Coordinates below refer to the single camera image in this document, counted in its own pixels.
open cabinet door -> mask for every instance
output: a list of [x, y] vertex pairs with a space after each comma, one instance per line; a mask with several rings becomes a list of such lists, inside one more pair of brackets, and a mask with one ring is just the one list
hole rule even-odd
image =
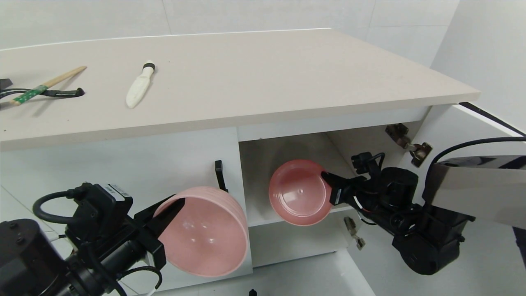
[[[490, 137], [521, 136], [461, 105], [434, 106], [424, 119], [412, 143], [429, 143], [433, 149], [420, 167], [411, 163], [412, 156], [406, 153], [398, 167], [418, 175], [419, 182], [413, 202], [423, 204], [422, 193], [426, 173], [433, 158], [445, 149], [468, 141]], [[526, 155], [526, 143], [504, 142], [465, 147], [445, 155], [441, 160], [463, 156]]]

black cabinet handle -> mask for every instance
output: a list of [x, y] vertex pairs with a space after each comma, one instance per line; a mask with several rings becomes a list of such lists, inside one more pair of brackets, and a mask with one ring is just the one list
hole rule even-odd
[[228, 192], [228, 189], [225, 185], [225, 178], [223, 177], [223, 161], [216, 160], [216, 177], [217, 183], [219, 184], [219, 189]]

chopsticks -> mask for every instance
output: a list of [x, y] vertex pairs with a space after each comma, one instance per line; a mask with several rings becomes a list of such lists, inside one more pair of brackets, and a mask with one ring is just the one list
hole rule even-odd
[[22, 105], [23, 103], [27, 102], [30, 98], [36, 96], [36, 95], [40, 95], [42, 94], [44, 91], [46, 91], [48, 88], [56, 85], [57, 83], [59, 82], [62, 82], [80, 72], [82, 72], [85, 68], [87, 68], [86, 66], [81, 66], [81, 67], [78, 67], [76, 69], [73, 69], [69, 72], [66, 72], [60, 76], [57, 76], [49, 81], [46, 81], [44, 82], [43, 84], [25, 92], [24, 94], [14, 98], [11, 100], [11, 104], [15, 105], [15, 106], [20, 106]]

robotic arm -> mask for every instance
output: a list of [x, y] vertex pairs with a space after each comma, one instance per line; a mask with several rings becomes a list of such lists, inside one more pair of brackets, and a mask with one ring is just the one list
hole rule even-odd
[[[73, 199], [78, 208], [72, 217], [43, 212], [51, 199]], [[66, 260], [56, 253], [38, 224], [30, 219], [0, 223], [1, 295], [102, 295], [116, 289], [120, 278], [141, 270], [158, 274], [166, 264], [163, 230], [185, 204], [181, 199], [153, 217], [166, 199], [127, 215], [133, 199], [115, 185], [84, 183], [65, 192], [46, 195], [35, 202], [35, 215], [45, 221], [67, 224], [65, 235], [77, 249]], [[150, 267], [129, 270], [148, 259]]]
[[418, 176], [398, 167], [382, 169], [383, 153], [351, 158], [356, 172], [368, 173], [369, 179], [328, 172], [322, 177], [332, 188], [330, 202], [353, 206], [392, 234], [393, 247], [417, 273], [435, 274], [458, 258], [465, 240], [462, 230], [475, 216], [513, 226], [526, 265], [526, 156], [459, 157], [438, 163], [463, 147], [517, 141], [526, 137], [476, 140], [439, 153], [428, 169], [424, 205], [412, 203]]

pink bowl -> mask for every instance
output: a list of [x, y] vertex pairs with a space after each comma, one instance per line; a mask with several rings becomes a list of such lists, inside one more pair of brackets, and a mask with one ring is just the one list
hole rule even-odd
[[159, 237], [168, 262], [201, 277], [236, 270], [248, 251], [248, 224], [241, 206], [227, 192], [202, 186], [172, 196], [154, 216], [182, 198], [185, 206]]
[[323, 167], [310, 160], [293, 160], [280, 166], [270, 179], [270, 204], [283, 220], [309, 226], [330, 212], [330, 186], [321, 177]]

